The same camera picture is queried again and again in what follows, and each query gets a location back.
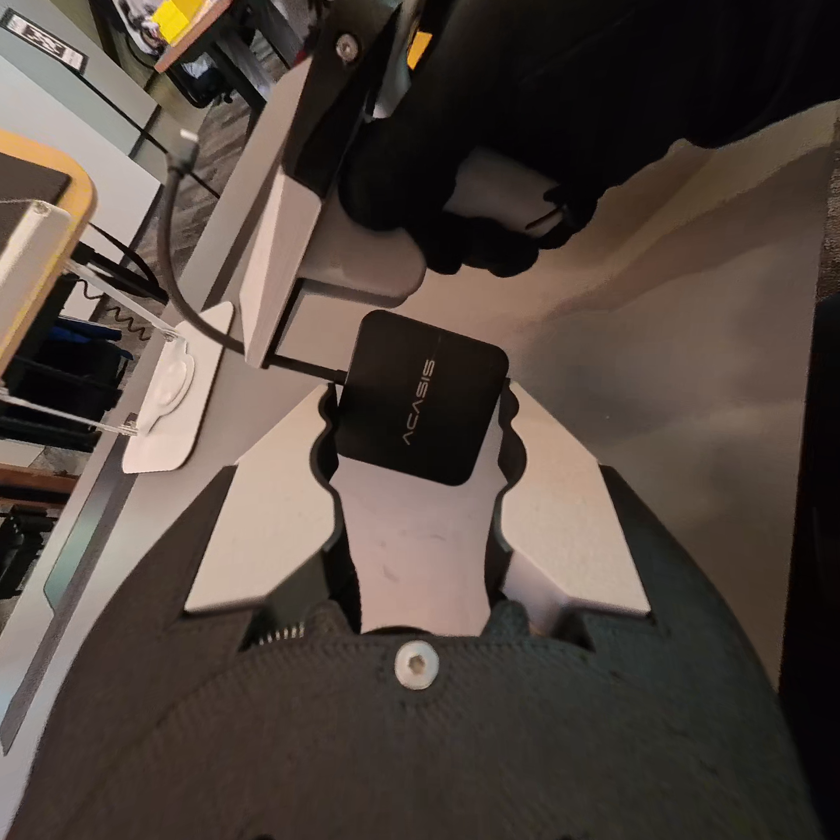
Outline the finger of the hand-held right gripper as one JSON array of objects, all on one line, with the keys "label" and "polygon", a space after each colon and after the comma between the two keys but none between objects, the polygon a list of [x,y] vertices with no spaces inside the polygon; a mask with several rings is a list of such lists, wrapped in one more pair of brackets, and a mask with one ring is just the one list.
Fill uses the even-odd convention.
[{"label": "finger of the hand-held right gripper", "polygon": [[322,210],[321,198],[287,174],[276,174],[256,229],[239,289],[245,361],[260,368],[298,278]]}]

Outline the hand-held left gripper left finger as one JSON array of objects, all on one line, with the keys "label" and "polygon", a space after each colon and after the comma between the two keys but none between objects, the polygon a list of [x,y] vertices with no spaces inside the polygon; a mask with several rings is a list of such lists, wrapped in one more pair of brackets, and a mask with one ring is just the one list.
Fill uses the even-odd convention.
[{"label": "hand-held left gripper left finger", "polygon": [[262,603],[333,535],[335,503],[314,455],[335,396],[333,384],[317,386],[238,458],[187,613]]}]

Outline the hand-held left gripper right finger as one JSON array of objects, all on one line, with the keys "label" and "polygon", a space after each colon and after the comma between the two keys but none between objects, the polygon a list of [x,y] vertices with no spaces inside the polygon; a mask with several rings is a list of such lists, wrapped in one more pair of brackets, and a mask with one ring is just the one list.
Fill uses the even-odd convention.
[{"label": "hand-held left gripper right finger", "polygon": [[650,604],[598,459],[524,388],[499,400],[496,599],[537,634],[573,615],[645,618]]}]

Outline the black grey usb hub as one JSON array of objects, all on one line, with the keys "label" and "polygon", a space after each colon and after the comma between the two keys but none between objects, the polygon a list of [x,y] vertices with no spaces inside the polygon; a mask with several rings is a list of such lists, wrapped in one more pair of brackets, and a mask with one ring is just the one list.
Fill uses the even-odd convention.
[{"label": "black grey usb hub", "polygon": [[339,400],[338,454],[461,486],[474,471],[508,372],[508,356],[494,344],[370,311]]}]

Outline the person's right forearm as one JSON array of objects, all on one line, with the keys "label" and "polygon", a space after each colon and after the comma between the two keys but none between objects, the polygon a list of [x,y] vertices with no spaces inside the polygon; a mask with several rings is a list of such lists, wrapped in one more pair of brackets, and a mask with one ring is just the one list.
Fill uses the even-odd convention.
[{"label": "person's right forearm", "polygon": [[613,186],[838,99],[839,3],[452,2],[403,106],[430,148],[477,145]]}]

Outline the person's right hand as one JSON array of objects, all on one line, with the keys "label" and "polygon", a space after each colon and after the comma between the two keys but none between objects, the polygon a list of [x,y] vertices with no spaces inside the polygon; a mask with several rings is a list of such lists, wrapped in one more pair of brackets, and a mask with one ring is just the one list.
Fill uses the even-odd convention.
[{"label": "person's right hand", "polygon": [[[360,131],[344,165],[341,203],[367,228],[405,230],[438,274],[469,266],[516,276],[582,231],[627,168],[618,124],[632,94],[603,60],[562,60],[526,74],[429,61],[393,115]],[[459,168],[480,148],[555,183],[546,233],[533,237],[477,212],[445,210]]]}]

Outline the white stand with clear legs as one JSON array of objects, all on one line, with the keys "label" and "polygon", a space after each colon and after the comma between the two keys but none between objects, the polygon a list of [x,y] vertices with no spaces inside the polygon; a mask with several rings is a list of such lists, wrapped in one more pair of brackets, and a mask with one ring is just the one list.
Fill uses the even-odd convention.
[{"label": "white stand with clear legs", "polygon": [[[133,418],[111,422],[108,413],[101,423],[90,421],[90,425],[98,427],[100,434],[121,435],[129,440],[122,457],[125,472],[172,471],[183,466],[193,450],[222,349],[187,321],[171,325],[114,286],[113,271],[118,268],[107,267],[100,255],[78,243],[59,278],[84,281],[85,291],[96,290],[121,309],[144,319],[161,336],[163,344]],[[79,416],[11,396],[3,384],[2,402],[85,423]]]}]

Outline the wooden table with black legs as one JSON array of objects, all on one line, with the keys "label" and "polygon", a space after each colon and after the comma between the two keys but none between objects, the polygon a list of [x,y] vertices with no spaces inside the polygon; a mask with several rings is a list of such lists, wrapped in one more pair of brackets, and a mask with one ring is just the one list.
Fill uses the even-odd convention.
[{"label": "wooden table with black legs", "polygon": [[194,107],[238,96],[256,119],[263,112],[274,81],[253,47],[260,36],[280,67],[294,67],[312,27],[329,2],[197,2],[183,29],[167,39],[155,16],[165,2],[91,2],[98,22],[127,39],[137,60],[166,76]]}]

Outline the small yellow block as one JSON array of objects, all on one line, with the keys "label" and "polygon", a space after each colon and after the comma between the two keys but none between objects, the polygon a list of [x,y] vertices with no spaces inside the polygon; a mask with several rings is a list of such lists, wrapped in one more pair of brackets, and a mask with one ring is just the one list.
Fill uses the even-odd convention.
[{"label": "small yellow block", "polygon": [[189,28],[203,1],[163,1],[150,17],[153,29],[168,45]]}]

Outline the black metal shelf rack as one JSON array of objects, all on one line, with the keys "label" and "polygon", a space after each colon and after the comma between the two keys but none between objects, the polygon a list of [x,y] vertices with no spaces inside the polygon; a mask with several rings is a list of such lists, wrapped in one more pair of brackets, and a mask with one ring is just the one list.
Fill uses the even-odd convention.
[{"label": "black metal shelf rack", "polygon": [[101,430],[90,421],[101,423],[117,405],[133,356],[119,346],[120,330],[61,314],[71,293],[86,288],[58,279],[2,375],[11,396],[85,423],[2,402],[2,439],[87,454],[95,448]]}]

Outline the wood-rimmed table with dark top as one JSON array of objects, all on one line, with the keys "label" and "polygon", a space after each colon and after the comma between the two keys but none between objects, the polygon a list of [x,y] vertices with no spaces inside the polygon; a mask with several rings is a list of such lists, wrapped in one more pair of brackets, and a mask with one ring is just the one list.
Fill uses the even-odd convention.
[{"label": "wood-rimmed table with dark top", "polygon": [[1,131],[1,373],[34,324],[98,205],[67,154]]}]

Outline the black white printed strip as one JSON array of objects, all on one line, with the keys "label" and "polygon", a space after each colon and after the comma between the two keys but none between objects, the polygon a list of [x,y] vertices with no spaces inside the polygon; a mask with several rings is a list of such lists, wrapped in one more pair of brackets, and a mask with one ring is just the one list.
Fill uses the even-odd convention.
[{"label": "black white printed strip", "polygon": [[12,8],[7,8],[2,12],[1,28],[10,35],[24,41],[27,45],[36,48],[42,54],[59,62],[76,76],[84,76],[88,65],[88,56],[32,22],[26,16]]}]

